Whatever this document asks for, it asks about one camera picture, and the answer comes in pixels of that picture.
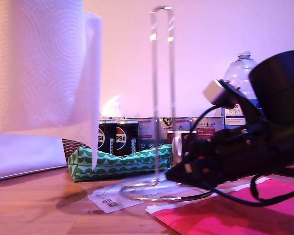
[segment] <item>black pepsi can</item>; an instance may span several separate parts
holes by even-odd
[[[117,121],[115,119],[99,120],[98,150],[116,154],[116,130]]]
[[[119,120],[117,124],[117,156],[130,155],[138,150],[138,121]]]

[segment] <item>black cable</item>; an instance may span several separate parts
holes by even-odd
[[[189,132],[188,135],[190,135],[195,130],[195,128],[198,125],[198,123],[202,120],[203,117],[205,117],[207,115],[207,113],[209,113],[209,112],[211,112],[211,111],[213,111],[215,109],[221,108],[221,107],[223,107],[222,104],[215,105],[215,106],[212,106],[209,109],[207,109],[205,112],[203,112],[199,116],[199,118],[196,120],[196,122],[193,124],[193,126],[191,127],[191,130],[190,130],[190,132]],[[185,145],[184,145],[184,148],[182,149],[182,159],[184,159],[184,157],[185,157],[185,152],[187,152],[186,149],[187,149],[189,143],[190,143],[190,138],[187,138],[187,140],[185,142]]]
[[[255,175],[253,176],[253,178],[251,179],[250,181],[250,192],[251,192],[251,195],[258,201],[265,201],[265,199],[263,198],[259,198],[259,192],[257,190],[257,187],[256,187],[256,180],[261,177],[262,174],[258,174],[258,175]]]
[[[273,197],[273,198],[270,198],[270,199],[266,199],[266,200],[263,200],[261,202],[251,202],[251,201],[243,200],[243,199],[240,199],[240,198],[237,198],[237,197],[233,197],[233,196],[231,196],[231,195],[229,195],[227,193],[224,193],[224,192],[212,187],[210,184],[208,184],[206,182],[201,182],[201,183],[202,183],[202,185],[207,187],[209,190],[219,194],[222,197],[225,197],[225,198],[230,199],[230,200],[232,200],[234,202],[238,202],[238,203],[241,203],[243,205],[252,206],[252,207],[267,207],[267,206],[271,206],[271,205],[283,202],[283,201],[285,201],[287,199],[290,199],[290,198],[294,197],[294,191],[292,191],[290,193],[283,194],[283,195],[280,195],[280,196],[276,196],[276,197]]]

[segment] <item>wicker basket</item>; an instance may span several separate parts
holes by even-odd
[[[87,146],[84,143],[81,142],[76,142],[76,141],[72,141],[72,140],[68,140],[68,139],[62,139],[63,142],[63,148],[64,148],[64,154],[65,154],[65,158],[66,160],[69,158],[69,156],[75,152],[75,150],[79,147],[87,147],[90,148],[89,146]]]

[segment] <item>mug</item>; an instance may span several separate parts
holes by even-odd
[[[191,134],[189,134],[189,132],[190,131],[167,132],[168,143],[172,143],[173,165],[178,164],[182,161],[182,149],[184,149],[186,140],[189,138],[190,142],[196,140],[197,131],[193,131]]]

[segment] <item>paper towel roll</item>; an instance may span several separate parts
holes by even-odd
[[[0,132],[83,142],[96,157],[100,50],[101,19],[82,0],[0,0]]]

